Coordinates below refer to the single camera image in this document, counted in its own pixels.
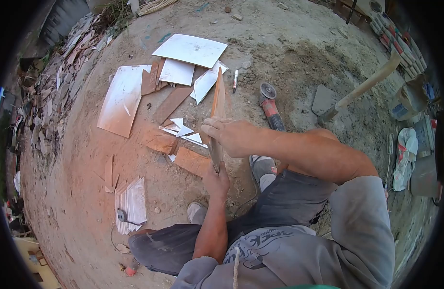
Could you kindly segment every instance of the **triangular tile piece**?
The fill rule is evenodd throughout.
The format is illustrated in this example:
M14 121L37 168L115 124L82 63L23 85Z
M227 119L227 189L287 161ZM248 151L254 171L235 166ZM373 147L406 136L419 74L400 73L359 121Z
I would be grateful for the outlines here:
M187 139L202 143L201 137L199 136L199 133L196 133L194 135L191 136L187 136Z
M184 126L184 118L171 118L171 120L177 124L179 128L182 128Z
M176 135L177 137L179 136L184 136L184 135L188 135L190 133L194 132L194 130L182 125L182 127L179 130L179 133Z
M166 126L166 129L179 131L180 127L178 127L177 124L169 124L168 126Z

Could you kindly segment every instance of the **rubble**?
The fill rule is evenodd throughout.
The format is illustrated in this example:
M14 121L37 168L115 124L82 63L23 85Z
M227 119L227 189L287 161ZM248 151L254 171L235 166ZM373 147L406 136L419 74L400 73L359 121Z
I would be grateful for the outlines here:
M284 9L284 10L288 10L288 6L286 6L285 4L283 4L283 3L278 3L278 5L277 5L278 7L280 7L280 8L282 8L282 9Z
M232 18L241 21L243 19L243 16L239 15L239 14L235 14L235 15L232 15Z

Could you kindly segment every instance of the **grinder cutting disc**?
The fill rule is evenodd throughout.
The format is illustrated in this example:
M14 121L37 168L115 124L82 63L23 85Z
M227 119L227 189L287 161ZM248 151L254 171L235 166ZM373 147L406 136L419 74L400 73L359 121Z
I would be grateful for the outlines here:
M263 82L260 84L260 94L268 99L274 99L277 97L277 91L273 88L271 84Z

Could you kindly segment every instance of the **hand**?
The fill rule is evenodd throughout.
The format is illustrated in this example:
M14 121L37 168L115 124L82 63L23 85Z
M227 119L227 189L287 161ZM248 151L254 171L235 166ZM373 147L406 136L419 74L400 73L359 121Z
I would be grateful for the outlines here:
M223 161L220 162L219 173L215 172L214 164L209 163L202 182L211 197L209 201L220 201L225 204L230 188L230 180Z
M212 117L204 120L201 129L215 138L232 158L254 154L253 147L260 142L261 129L247 120Z

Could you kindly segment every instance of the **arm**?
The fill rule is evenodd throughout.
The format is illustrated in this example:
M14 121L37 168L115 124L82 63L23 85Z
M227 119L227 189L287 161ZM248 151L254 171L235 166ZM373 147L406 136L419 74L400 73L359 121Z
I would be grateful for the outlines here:
M207 173L202 179L210 199L208 212L196 238L192 259L209 256L222 264L228 243L225 202L230 188L230 180L223 161L220 162L219 170L220 172L216 173L214 165L210 163Z
M264 155L336 184L360 176L378 176L362 152L314 134L257 128L246 120L205 119L201 129L214 137L231 157Z

